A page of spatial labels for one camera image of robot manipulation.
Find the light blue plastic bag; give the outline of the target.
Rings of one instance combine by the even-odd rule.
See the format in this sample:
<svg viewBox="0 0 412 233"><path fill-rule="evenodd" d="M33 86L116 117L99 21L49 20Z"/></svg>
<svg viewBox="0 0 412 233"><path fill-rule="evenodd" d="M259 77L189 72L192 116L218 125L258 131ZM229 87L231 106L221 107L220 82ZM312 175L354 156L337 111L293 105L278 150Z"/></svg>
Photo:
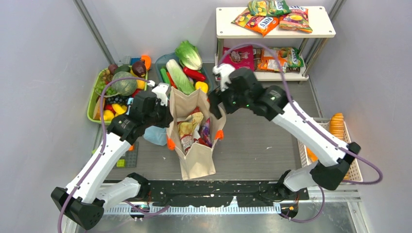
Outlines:
<svg viewBox="0 0 412 233"><path fill-rule="evenodd" d="M128 100L128 108L131 105L133 98ZM138 138L142 136L145 140L149 141L152 144L164 146L167 143L166 140L166 128L159 128L157 126L151 126L149 128L138 127L133 123L133 136Z"/></svg>

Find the red white chips bag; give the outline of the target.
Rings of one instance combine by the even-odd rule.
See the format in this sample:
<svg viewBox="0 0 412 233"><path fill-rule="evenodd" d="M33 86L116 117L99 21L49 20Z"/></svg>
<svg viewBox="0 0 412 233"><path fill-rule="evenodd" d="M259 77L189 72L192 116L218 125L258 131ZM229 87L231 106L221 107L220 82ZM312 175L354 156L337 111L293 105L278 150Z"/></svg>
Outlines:
<svg viewBox="0 0 412 233"><path fill-rule="evenodd" d="M187 154L193 143L197 141L194 135L199 130L203 118L204 114L199 107L196 107L185 119L177 122L179 140L184 154Z"/></svg>

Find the beige canvas tote bag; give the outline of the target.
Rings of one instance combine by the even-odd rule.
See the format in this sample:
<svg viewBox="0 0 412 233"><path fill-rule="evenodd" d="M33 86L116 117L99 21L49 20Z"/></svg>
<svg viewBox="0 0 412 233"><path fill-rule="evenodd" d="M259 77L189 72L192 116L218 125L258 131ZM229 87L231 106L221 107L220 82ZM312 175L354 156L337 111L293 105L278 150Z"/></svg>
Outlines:
<svg viewBox="0 0 412 233"><path fill-rule="evenodd" d="M223 139L223 127L226 123L226 115L223 109L219 108L222 118L216 119L209 111L210 104L206 93L201 90L196 90L190 95L186 95L175 88L171 90L169 107L173 121L166 129L167 144L170 150L177 153L182 179L196 179L215 174L216 170L212 155L218 140ZM197 141L193 143L188 153L184 154L179 140L177 122L185 119L196 107L199 107L200 111L204 114L200 126L210 118L210 137L213 145L210 148L200 144L198 130L194 135Z"/></svg>

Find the purple snack bag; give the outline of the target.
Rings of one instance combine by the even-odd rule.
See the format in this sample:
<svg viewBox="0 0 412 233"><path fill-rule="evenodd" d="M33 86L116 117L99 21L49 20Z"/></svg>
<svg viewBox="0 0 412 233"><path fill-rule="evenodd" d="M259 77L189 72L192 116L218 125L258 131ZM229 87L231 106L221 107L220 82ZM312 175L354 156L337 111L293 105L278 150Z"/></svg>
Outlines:
<svg viewBox="0 0 412 233"><path fill-rule="evenodd" d="M211 148L213 143L210 137L210 118L208 118L204 122L204 124L201 125L199 129L199 135L200 135L199 143Z"/></svg>

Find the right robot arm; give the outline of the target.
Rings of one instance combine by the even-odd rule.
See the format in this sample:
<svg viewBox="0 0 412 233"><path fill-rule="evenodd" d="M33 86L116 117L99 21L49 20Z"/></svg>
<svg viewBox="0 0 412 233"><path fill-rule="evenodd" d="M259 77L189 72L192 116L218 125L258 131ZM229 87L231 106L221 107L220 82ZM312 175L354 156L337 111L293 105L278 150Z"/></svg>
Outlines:
<svg viewBox="0 0 412 233"><path fill-rule="evenodd" d="M229 64L215 66L213 74L220 85L208 95L210 112L220 119L223 111L234 113L240 108L282 127L315 153L318 160L297 170L287 170L275 184L283 197L303 188L319 185L335 190L359 153L360 146L333 136L308 114L278 85L264 87L247 68L235 69Z"/></svg>

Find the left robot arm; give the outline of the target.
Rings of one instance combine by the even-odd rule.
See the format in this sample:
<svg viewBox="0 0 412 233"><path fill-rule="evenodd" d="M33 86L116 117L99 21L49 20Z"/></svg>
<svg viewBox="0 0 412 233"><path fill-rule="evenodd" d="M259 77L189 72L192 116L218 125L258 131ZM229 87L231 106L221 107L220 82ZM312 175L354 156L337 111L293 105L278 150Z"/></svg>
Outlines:
<svg viewBox="0 0 412 233"><path fill-rule="evenodd" d="M152 91L138 93L129 101L124 114L114 117L108 127L102 126L103 140L97 151L66 187L56 187L51 193L60 210L58 232L62 231L63 216L90 230L106 209L129 198L148 197L149 181L135 172L109 188L99 188L116 162L147 128L165 128L172 122L167 92L158 86Z"/></svg>

